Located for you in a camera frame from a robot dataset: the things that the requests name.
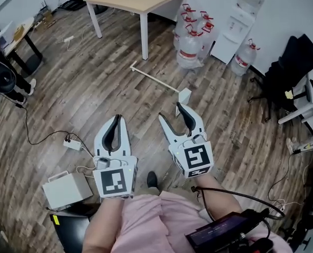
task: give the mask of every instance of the white pole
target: white pole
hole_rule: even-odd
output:
[[[175,88],[169,86],[168,84],[166,84],[166,83],[164,83],[164,82],[162,82],[162,81],[159,81],[158,79],[152,77],[151,75],[148,75],[147,73],[145,73],[145,72],[143,72],[143,71],[141,71],[141,70],[136,69],[136,68],[134,67],[135,64],[136,64],[136,61],[134,61],[134,63],[130,66],[130,69],[131,69],[132,71],[138,71],[139,73],[145,75],[146,77],[151,78],[152,80],[154,80],[154,81],[156,81],[156,82],[158,82],[158,83],[160,83],[160,84],[162,84],[162,85],[168,87],[169,89],[172,89],[173,91],[175,91],[175,92],[177,92],[177,93],[180,93],[179,90],[177,90],[177,89],[175,89]]]

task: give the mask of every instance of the hardwood floor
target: hardwood floor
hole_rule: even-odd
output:
[[[249,79],[236,77],[223,63],[209,57],[204,67],[185,71],[178,67],[173,48],[174,26],[149,23],[149,59],[142,60],[140,23],[137,15],[108,9],[98,15],[103,38],[96,37],[87,8],[77,12],[58,12],[57,23],[42,34],[32,35],[45,63],[34,74],[35,93],[28,98],[29,135],[37,142],[55,130],[78,134],[93,152],[93,140],[100,127],[113,115],[124,115],[132,143],[139,158],[136,187],[144,187],[147,173],[154,170],[162,188],[190,188],[179,174],[168,153],[168,144],[158,121],[161,111],[176,130],[184,130],[175,119],[177,94],[129,69],[137,68],[156,76],[178,90],[192,91],[189,106],[202,115],[212,143],[213,174],[230,190],[267,200],[270,185],[283,177],[288,168],[287,137],[305,140],[310,136],[299,121],[278,125],[277,116],[265,123],[266,102],[247,103],[259,93]],[[62,38],[75,36],[68,52]],[[22,58],[31,55],[22,43]],[[48,203],[42,185],[48,177],[77,166],[92,167],[86,152],[63,146],[63,133],[39,145],[30,145],[25,130],[25,111],[0,97],[0,228],[16,251],[63,252],[50,222]],[[313,162],[313,152],[290,158],[287,179],[276,185],[272,198],[302,202],[302,172]],[[87,179],[98,201],[93,179]],[[244,208],[262,208],[239,198]],[[299,209],[290,205],[286,211]]]

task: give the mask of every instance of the forearm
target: forearm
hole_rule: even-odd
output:
[[[197,176],[195,181],[198,187],[224,189],[211,174]],[[206,199],[207,207],[215,220],[224,217],[231,212],[242,211],[240,203],[231,194],[205,190],[204,197]]]
[[[115,242],[121,224],[122,199],[104,199],[84,237],[83,253],[107,253]]]

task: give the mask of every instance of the black office chair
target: black office chair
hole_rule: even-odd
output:
[[[283,108],[289,112],[295,110],[294,99],[307,95],[307,92],[288,99],[286,91],[292,91],[298,82],[313,69],[313,43],[304,34],[300,38],[290,37],[283,55],[278,61],[273,62],[269,71],[263,76],[262,82],[257,78],[250,81],[256,83],[262,89],[259,96],[248,99],[248,103],[256,99],[266,98],[268,102],[268,122],[271,119],[271,105]]]

